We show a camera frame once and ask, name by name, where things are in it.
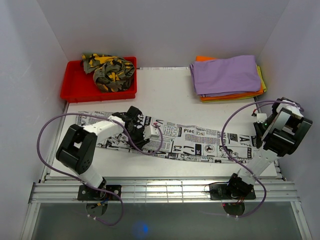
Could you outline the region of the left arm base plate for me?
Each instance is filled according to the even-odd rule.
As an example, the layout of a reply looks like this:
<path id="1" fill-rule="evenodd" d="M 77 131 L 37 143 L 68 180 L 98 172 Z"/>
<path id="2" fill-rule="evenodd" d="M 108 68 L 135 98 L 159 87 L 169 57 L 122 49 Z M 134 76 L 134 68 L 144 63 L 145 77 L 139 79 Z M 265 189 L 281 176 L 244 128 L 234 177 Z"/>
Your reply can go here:
<path id="1" fill-rule="evenodd" d="M 121 185 L 106 185 L 105 190 L 121 196 L 122 186 Z M 118 198 L 113 194 L 101 192 L 99 190 L 94 190 L 85 185 L 81 185 L 78 189 L 77 200 L 78 201 L 116 201 Z"/>

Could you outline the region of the newspaper print trousers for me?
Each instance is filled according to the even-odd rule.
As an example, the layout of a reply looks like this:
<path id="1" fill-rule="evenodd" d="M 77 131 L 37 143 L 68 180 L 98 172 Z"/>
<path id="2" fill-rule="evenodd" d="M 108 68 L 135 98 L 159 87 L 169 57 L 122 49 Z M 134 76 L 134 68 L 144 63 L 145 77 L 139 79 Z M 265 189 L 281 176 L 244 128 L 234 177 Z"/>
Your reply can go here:
<path id="1" fill-rule="evenodd" d="M 164 159 L 202 162 L 233 163 L 237 159 L 246 164 L 258 151 L 256 136 L 221 133 L 220 130 L 182 125 L 153 116 L 143 116 L 145 126 L 157 124 L 163 136 L 152 137 L 143 146 L 145 153 L 160 149 L 155 156 Z"/>

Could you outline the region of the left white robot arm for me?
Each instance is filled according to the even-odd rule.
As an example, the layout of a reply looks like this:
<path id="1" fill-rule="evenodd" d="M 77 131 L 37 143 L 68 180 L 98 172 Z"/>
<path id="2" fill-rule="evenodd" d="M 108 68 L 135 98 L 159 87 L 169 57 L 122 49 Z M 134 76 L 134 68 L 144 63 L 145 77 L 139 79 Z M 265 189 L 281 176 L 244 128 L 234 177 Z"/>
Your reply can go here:
<path id="1" fill-rule="evenodd" d="M 143 125 L 142 120 L 142 112 L 131 106 L 128 111 L 115 112 L 106 120 L 86 126 L 73 124 L 68 128 L 55 157 L 81 181 L 89 184 L 88 193 L 95 200 L 100 200 L 106 195 L 107 184 L 92 164 L 97 144 L 127 132 L 133 144 L 141 150 L 152 135 L 158 134 L 157 128 Z"/>

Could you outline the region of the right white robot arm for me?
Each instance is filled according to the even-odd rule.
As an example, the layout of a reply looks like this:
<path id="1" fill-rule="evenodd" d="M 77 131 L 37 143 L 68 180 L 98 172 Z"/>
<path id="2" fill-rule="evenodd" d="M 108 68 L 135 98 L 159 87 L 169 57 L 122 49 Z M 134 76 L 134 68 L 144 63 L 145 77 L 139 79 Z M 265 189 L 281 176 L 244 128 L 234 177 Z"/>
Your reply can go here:
<path id="1" fill-rule="evenodd" d="M 269 165 L 296 151 L 313 124 L 302 112 L 299 103 L 282 97 L 273 102 L 270 116 L 256 115 L 253 126 L 257 152 L 247 165 L 241 164 L 240 170 L 231 175 L 225 187 L 230 198 L 247 197 Z"/>

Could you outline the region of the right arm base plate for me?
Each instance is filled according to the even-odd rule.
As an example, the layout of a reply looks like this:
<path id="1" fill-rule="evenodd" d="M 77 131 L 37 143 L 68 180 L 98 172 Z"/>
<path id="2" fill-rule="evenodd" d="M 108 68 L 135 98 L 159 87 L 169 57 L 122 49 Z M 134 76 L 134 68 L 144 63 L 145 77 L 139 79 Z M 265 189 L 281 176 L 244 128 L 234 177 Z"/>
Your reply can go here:
<path id="1" fill-rule="evenodd" d="M 235 195 L 227 191 L 226 183 L 211 183 L 208 185 L 211 200 L 239 200 L 240 195 Z"/>

